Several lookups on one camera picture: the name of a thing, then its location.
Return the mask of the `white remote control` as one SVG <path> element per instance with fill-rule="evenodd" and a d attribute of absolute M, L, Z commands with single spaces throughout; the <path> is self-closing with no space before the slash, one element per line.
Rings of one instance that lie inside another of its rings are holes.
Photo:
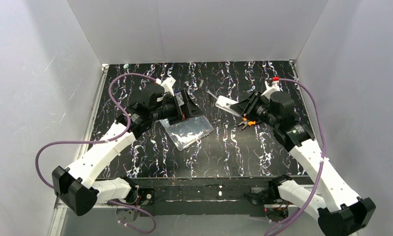
<path fill-rule="evenodd" d="M 227 98 L 225 96 L 220 95 L 216 102 L 215 106 L 223 111 L 226 111 L 234 116 L 241 117 L 239 113 L 231 109 L 231 106 L 234 104 L 237 104 L 238 101 L 232 100 L 230 98 Z"/>

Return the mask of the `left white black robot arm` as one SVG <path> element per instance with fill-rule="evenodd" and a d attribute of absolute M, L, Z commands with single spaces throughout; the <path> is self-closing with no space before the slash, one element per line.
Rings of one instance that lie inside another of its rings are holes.
<path fill-rule="evenodd" d="M 127 177 L 97 181 L 97 177 L 125 148 L 132 145 L 158 120 L 171 124 L 204 115 L 186 89 L 176 94 L 154 93 L 147 102 L 137 100 L 126 108 L 110 129 L 81 158 L 66 168 L 57 166 L 52 172 L 55 194 L 76 215 L 89 212 L 96 203 L 126 199 L 137 189 Z"/>

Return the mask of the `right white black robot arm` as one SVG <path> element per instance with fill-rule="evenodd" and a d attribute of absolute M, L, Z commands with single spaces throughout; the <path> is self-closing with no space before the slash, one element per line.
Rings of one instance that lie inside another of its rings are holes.
<path fill-rule="evenodd" d="M 287 175 L 269 182 L 276 198 L 300 208 L 285 223 L 291 224 L 305 212 L 317 221 L 324 235 L 350 236 L 368 225 L 376 205 L 371 198 L 362 198 L 338 174 L 311 129 L 295 118 L 294 106 L 289 94 L 275 91 L 268 97 L 255 92 L 230 105 L 230 109 L 247 121 L 261 121 L 272 127 L 275 139 L 313 179 L 310 191 Z"/>

